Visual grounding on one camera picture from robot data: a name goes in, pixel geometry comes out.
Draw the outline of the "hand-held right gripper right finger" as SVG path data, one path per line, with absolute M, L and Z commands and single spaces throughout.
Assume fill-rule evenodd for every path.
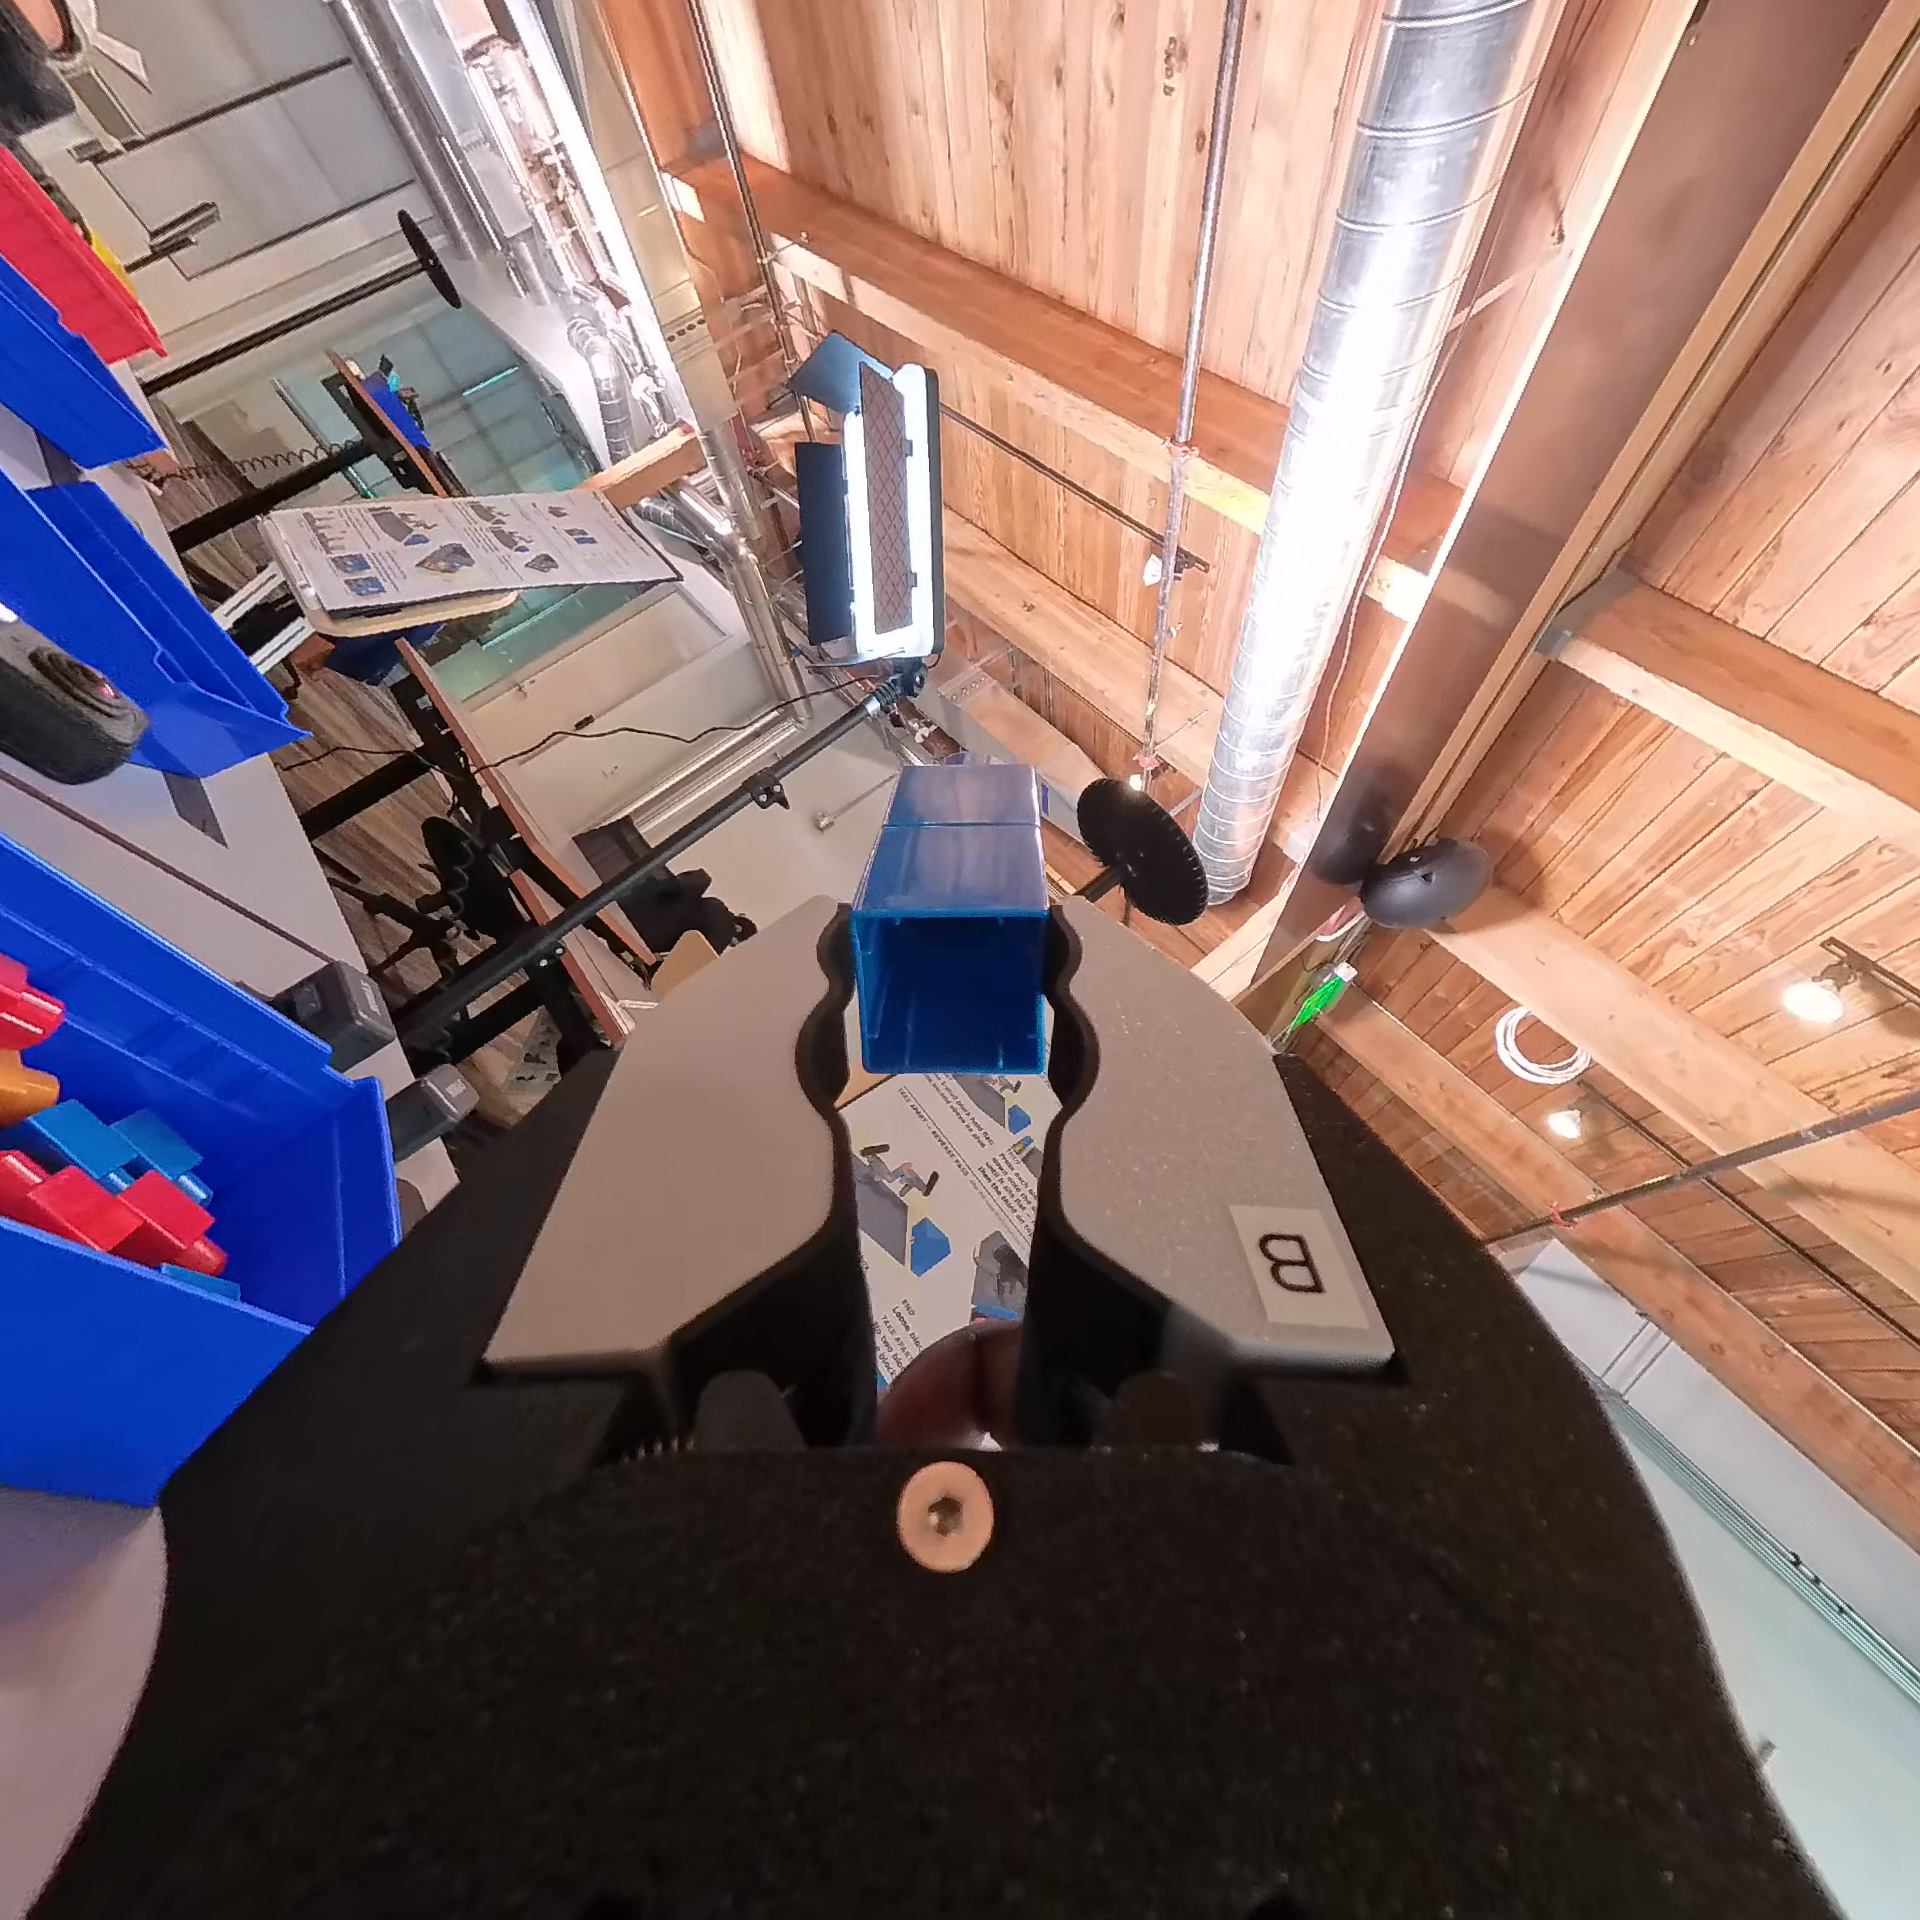
M 1380 1371 L 1394 1339 L 1260 1033 L 1089 902 L 1068 933 L 1053 1039 L 1061 1225 L 1166 1310 L 1166 1368 Z

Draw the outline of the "pile of mega blocks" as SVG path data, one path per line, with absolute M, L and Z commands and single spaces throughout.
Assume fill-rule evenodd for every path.
M 4 1221 L 239 1300 L 199 1154 L 152 1112 L 100 1117 L 36 1066 L 65 1002 L 4 958 Z

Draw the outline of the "black round object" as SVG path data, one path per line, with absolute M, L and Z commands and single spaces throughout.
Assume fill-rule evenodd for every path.
M 1471 907 L 1493 886 L 1487 847 L 1433 835 L 1368 869 L 1358 886 L 1363 916 L 1390 931 L 1427 931 Z

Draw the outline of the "red plastic bin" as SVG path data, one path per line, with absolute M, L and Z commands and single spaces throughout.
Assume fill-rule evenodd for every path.
M 65 220 L 10 148 L 4 148 L 4 257 L 109 366 L 162 352 L 127 276 Z

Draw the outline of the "black disc floor lamp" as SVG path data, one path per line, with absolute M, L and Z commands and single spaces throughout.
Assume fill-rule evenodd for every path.
M 1118 893 L 1156 925 L 1186 928 L 1210 902 L 1204 867 L 1176 817 L 1131 780 L 1101 778 L 1077 798 L 1077 833 L 1101 869 L 1071 900 Z

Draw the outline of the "instruction poster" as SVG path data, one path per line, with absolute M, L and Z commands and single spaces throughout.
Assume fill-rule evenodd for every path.
M 680 581 L 677 563 L 591 490 L 288 508 L 258 533 L 288 586 L 331 618 Z
M 878 1387 L 963 1326 L 1022 1319 L 1058 1112 L 1045 1076 L 896 1076 L 841 1108 Z

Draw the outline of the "person's right hand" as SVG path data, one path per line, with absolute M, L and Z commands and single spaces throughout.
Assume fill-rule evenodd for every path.
M 902 1455 L 1019 1448 L 1022 1322 L 983 1319 L 930 1342 L 878 1397 L 875 1445 Z

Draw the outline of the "blue plastic bin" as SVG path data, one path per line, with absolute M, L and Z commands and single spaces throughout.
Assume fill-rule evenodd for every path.
M 110 467 L 165 451 L 109 362 L 4 263 L 4 410 L 75 467 Z
M 251 657 L 99 485 L 4 476 L 4 605 L 145 714 L 132 759 L 210 780 L 304 740 Z
M 105 1186 L 4 1194 L 4 1482 L 152 1506 L 162 1482 L 397 1243 L 386 1095 L 270 1005 L 4 843 L 4 958 L 63 1002 L 47 1048 L 99 1122 L 152 1113 L 210 1225 L 151 1259 L 40 1227 Z

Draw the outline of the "studio light panel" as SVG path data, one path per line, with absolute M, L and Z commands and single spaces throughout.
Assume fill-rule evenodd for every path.
M 939 384 L 829 335 L 793 392 L 839 417 L 839 440 L 793 447 L 805 642 L 839 667 L 927 670 L 948 632 Z

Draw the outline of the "black light stand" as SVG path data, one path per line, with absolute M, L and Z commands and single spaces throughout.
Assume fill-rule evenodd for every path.
M 813 759 L 826 754 L 844 734 L 861 728 L 866 721 L 880 719 L 886 712 L 897 710 L 902 704 L 915 700 L 923 688 L 930 659 L 907 659 L 897 664 L 886 681 L 861 687 L 851 710 L 844 710 L 829 726 L 805 734 L 787 754 L 769 762 L 768 769 L 753 770 L 751 778 L 739 780 L 722 800 L 696 812 L 682 831 L 666 835 L 654 853 L 620 869 L 609 882 L 599 886 L 591 894 L 564 905 L 553 920 L 535 925 L 533 931 L 520 933 L 510 943 L 493 943 L 483 958 L 476 958 L 452 985 L 437 989 L 435 995 L 415 999 L 396 1018 L 396 1037 L 403 1048 L 437 1048 L 444 1033 L 468 1016 L 476 999 L 493 995 L 517 978 L 529 978 L 544 963 L 563 962 L 564 941 L 603 920 L 603 916 L 625 905 L 638 890 L 644 890 L 654 874 L 663 874 L 677 860 L 682 860 L 696 843 L 715 833 L 722 823 L 733 820 L 741 809 L 759 806 L 787 806 L 784 785 Z

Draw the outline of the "grey office desk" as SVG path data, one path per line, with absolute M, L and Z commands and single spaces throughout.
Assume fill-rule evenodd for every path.
M 412 643 L 397 643 L 406 681 L 396 687 L 396 707 L 420 740 L 472 835 L 490 848 L 493 867 L 517 900 L 517 913 L 533 928 L 544 928 L 587 893 L 599 874 L 587 860 L 569 847 L 553 847 L 529 804 L 517 793 L 507 770 L 485 770 L 485 747 L 452 700 L 429 659 Z M 620 1045 L 638 1016 L 656 1002 L 656 954 L 641 937 L 625 907 L 609 905 L 599 920 L 570 931 L 542 971 L 544 979 L 564 972 L 564 989 L 581 1009 L 595 1042 Z

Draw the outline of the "black office chair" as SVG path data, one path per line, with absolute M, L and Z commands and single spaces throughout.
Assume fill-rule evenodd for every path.
M 423 916 L 423 951 L 440 978 L 461 971 L 461 941 L 497 948 L 513 943 L 529 928 L 529 913 L 513 882 L 456 820 L 429 817 L 420 847 L 437 890 L 419 902 L 419 913 Z

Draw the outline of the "large silver air duct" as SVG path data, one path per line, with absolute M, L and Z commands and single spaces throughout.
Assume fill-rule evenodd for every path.
M 1559 3 L 1384 3 L 1285 401 L 1233 670 L 1191 823 L 1233 902 L 1375 538 L 1526 120 Z

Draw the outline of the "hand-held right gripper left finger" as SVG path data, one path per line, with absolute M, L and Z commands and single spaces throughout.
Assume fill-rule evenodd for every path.
M 805 900 L 644 1014 L 485 1347 L 498 1371 L 663 1363 L 851 1194 L 844 913 Z

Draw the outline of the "blue mega block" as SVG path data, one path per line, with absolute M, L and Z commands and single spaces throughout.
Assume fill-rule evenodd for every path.
M 880 831 L 1037 831 L 1043 780 L 1022 762 L 902 769 Z
M 851 902 L 861 1066 L 1043 1070 L 1047 933 L 1037 823 L 886 828 Z

